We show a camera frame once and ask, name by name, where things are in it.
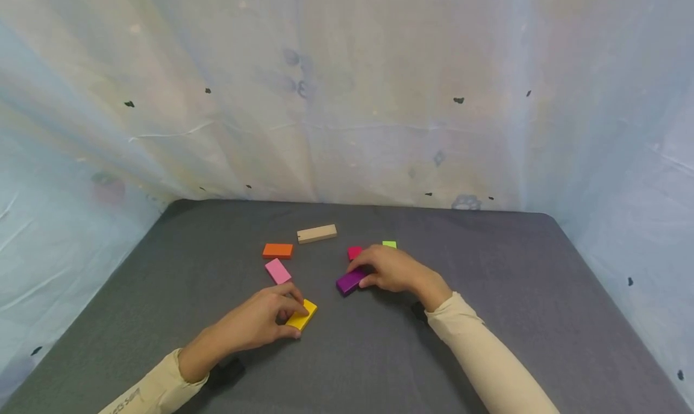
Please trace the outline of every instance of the forearm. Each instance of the forearm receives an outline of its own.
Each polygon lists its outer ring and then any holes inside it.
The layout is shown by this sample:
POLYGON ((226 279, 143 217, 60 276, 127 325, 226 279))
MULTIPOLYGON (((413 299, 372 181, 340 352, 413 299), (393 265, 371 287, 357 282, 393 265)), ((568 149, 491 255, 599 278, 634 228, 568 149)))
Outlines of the forearm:
POLYGON ((427 315, 490 414, 558 413, 528 370, 456 292, 427 315))
POLYGON ((195 383, 186 382, 179 370, 179 353, 165 356, 140 382, 132 386, 99 414, 170 414, 195 396, 207 382, 207 375, 195 383))

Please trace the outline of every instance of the right hand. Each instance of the right hand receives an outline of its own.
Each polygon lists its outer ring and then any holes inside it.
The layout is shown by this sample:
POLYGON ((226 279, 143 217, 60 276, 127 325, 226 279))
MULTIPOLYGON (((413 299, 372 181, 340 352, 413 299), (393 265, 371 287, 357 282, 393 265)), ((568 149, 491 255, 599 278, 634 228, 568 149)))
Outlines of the right hand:
POLYGON ((371 245, 352 260, 347 272, 361 265, 371 265, 375 272, 362 278, 359 287, 378 286, 391 292, 410 291, 419 297, 428 312, 438 309, 453 295, 438 273, 392 246, 371 245))

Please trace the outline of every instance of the pink block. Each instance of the pink block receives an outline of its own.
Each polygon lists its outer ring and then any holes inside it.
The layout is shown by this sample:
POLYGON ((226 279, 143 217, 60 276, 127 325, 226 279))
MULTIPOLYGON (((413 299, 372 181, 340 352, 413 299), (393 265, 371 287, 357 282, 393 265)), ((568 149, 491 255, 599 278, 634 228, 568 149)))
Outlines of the pink block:
POLYGON ((350 246, 350 248, 347 249, 347 256, 349 257, 349 262, 352 262, 352 260, 356 259, 360 253, 360 246, 350 246))
POLYGON ((270 260, 270 262, 265 264, 265 269, 267 269, 267 271, 270 273, 270 277, 272 277, 277 284, 282 284, 285 281, 292 279, 292 276, 289 275, 287 268, 284 267, 279 259, 270 260))

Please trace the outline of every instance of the red block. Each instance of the red block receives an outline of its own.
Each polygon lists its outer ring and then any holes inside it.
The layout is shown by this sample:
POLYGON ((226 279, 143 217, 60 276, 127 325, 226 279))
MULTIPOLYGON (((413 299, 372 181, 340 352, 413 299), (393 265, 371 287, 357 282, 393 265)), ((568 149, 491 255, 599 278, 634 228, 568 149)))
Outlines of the red block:
POLYGON ((349 262, 352 262, 352 260, 356 259, 360 253, 361 253, 361 247, 360 246, 350 246, 350 248, 347 249, 347 256, 349 258, 349 262))

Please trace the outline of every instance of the orange block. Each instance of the orange block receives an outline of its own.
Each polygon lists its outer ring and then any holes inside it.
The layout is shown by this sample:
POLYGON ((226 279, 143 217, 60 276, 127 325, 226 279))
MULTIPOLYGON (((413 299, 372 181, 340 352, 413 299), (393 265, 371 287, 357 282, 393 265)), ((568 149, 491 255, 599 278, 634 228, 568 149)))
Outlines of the orange block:
POLYGON ((262 256, 264 259, 291 259, 293 250, 292 244, 265 244, 262 256))

